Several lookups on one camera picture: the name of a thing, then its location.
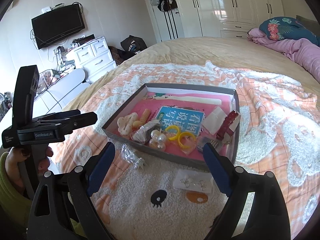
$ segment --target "television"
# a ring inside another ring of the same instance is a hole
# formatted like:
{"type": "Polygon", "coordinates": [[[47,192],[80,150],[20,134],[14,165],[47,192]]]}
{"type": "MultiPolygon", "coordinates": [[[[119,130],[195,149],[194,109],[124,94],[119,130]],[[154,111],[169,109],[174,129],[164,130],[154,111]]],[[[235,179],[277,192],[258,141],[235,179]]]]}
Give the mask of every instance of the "television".
{"type": "Polygon", "coordinates": [[[54,45],[85,28],[77,3],[46,12],[31,22],[38,49],[54,45]]]}

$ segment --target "hand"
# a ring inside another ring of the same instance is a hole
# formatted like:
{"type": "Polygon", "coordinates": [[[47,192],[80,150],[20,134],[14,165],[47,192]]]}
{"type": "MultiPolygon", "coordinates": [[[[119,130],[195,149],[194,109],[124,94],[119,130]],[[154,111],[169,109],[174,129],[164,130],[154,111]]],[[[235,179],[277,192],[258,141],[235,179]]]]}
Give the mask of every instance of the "hand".
{"type": "MultiPolygon", "coordinates": [[[[46,151],[47,157],[53,156],[53,151],[50,147],[47,148],[46,151]]],[[[18,168],[18,163],[25,161],[29,158],[30,153],[27,150],[19,149],[19,148],[12,148],[9,152],[7,159],[5,160],[5,171],[7,176],[12,184],[12,186],[20,193],[23,194],[24,185],[20,175],[20,171],[18,168]]],[[[39,174],[44,174],[50,166],[50,160],[45,158],[40,161],[38,170],[39,174]]]]}

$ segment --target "wardrobe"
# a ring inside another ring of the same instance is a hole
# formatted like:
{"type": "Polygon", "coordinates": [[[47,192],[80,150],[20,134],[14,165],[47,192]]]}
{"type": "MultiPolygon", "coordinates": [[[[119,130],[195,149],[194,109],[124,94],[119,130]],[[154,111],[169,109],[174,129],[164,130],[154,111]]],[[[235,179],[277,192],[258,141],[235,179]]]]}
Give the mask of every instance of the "wardrobe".
{"type": "Polygon", "coordinates": [[[185,37],[243,38],[265,20],[284,16],[281,0],[177,0],[185,37]]]}

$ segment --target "green pillow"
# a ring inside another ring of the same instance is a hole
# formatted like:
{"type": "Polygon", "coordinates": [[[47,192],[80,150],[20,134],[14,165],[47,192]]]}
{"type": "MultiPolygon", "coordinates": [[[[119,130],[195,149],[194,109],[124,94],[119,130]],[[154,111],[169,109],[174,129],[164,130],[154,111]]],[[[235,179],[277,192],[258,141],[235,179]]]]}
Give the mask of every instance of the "green pillow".
{"type": "Polygon", "coordinates": [[[306,19],[300,15],[297,15],[297,20],[300,21],[309,31],[315,35],[320,36],[320,24],[316,21],[306,19]]]}

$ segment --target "silver screw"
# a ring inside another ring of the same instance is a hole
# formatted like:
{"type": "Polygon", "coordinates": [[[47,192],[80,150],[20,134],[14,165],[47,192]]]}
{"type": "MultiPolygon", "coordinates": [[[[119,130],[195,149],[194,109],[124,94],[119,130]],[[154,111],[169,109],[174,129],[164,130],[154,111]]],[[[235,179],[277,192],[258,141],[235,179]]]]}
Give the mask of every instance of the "silver screw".
{"type": "Polygon", "coordinates": [[[271,171],[267,171],[266,174],[267,174],[267,176],[269,178],[273,178],[274,177],[274,174],[271,171]]]}
{"type": "Polygon", "coordinates": [[[244,172],[244,169],[242,167],[238,166],[238,167],[236,167],[236,172],[242,173],[242,172],[244,172]]]}
{"type": "Polygon", "coordinates": [[[81,171],[83,171],[83,167],[82,167],[82,166],[77,166],[77,167],[75,168],[75,172],[76,172],[76,173],[80,173],[81,171]]]}
{"type": "Polygon", "coordinates": [[[47,177],[50,177],[51,176],[51,171],[46,171],[45,173],[44,173],[44,176],[47,178],[47,177]]]}

